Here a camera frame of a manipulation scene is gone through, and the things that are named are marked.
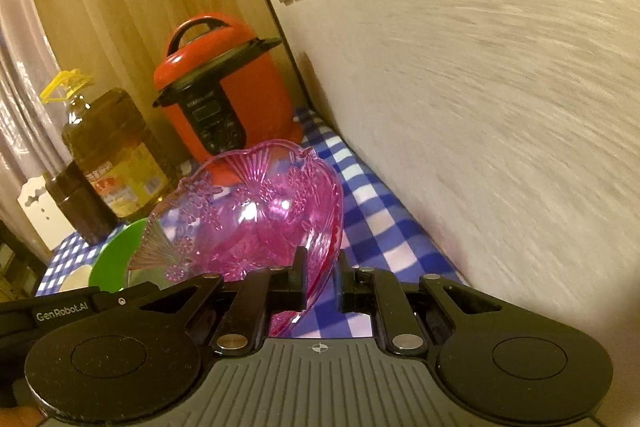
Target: yellow bottle cap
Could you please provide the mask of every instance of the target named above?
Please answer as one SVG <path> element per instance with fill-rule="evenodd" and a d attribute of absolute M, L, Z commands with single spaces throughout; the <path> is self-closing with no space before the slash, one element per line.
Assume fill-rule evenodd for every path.
<path fill-rule="evenodd" d="M 80 70 L 60 71 L 49 86 L 40 93 L 40 100 L 42 100 L 42 103 L 66 102 L 66 100 L 70 99 L 76 92 L 91 83 L 92 80 L 92 76 L 82 74 Z M 65 98 L 52 97 L 53 92 L 59 87 L 65 90 Z"/>

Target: glass bowl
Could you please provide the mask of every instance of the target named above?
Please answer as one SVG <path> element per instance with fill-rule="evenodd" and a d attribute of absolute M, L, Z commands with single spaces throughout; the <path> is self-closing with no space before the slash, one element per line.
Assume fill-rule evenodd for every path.
<path fill-rule="evenodd" d="M 286 140 L 208 160 L 156 206 L 142 244 L 129 262 L 129 284 L 151 280 L 161 288 L 207 272 L 226 281 L 251 270 L 290 266 L 306 247 L 307 308 L 331 276 L 342 240 L 342 186 L 334 169 Z M 284 335 L 302 313 L 271 321 Z"/>

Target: pressure cooker handle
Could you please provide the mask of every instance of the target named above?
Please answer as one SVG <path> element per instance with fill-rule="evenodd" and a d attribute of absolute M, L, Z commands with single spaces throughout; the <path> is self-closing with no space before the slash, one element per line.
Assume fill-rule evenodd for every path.
<path fill-rule="evenodd" d="M 169 55 L 173 55 L 178 51 L 178 49 L 180 49 L 180 41 L 184 37 L 184 34 L 194 26 L 198 26 L 200 24 L 206 24 L 209 27 L 210 32 L 220 28 L 229 28 L 229 24 L 210 15 L 200 15 L 196 18 L 189 19 L 187 22 L 183 22 L 178 26 L 174 32 L 174 36 L 171 37 L 169 46 L 166 49 L 166 56 L 168 57 Z"/>

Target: plastic bottle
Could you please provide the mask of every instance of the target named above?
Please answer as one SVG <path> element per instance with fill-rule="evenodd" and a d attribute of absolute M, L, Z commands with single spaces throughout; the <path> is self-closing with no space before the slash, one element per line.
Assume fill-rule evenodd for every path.
<path fill-rule="evenodd" d="M 91 82 L 79 70 L 61 71 L 40 99 L 66 102 L 63 142 L 98 195 L 118 218 L 132 223 L 174 190 L 177 171 L 129 94 L 116 87 L 90 100 L 84 88 Z M 52 97 L 58 88 L 65 98 Z"/>

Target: checkered tablecloth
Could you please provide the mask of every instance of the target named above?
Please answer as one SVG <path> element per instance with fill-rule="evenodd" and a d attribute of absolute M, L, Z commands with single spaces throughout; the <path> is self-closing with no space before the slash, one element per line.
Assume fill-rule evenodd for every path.
<path fill-rule="evenodd" d="M 312 111 L 297 117 L 305 131 L 303 146 L 340 174 L 344 191 L 342 247 L 353 266 L 373 266 L 395 272 L 399 280 L 417 282 L 424 273 L 439 273 L 459 280 L 452 264 L 433 245 L 426 232 L 380 179 Z M 105 243 L 123 227 L 114 230 Z M 38 295 L 55 293 L 66 276 L 83 264 L 93 264 L 103 245 L 89 247 L 74 233 L 54 251 Z M 368 315 L 339 313 L 334 286 L 329 281 L 316 304 L 291 331 L 293 337 L 368 337 Z"/>

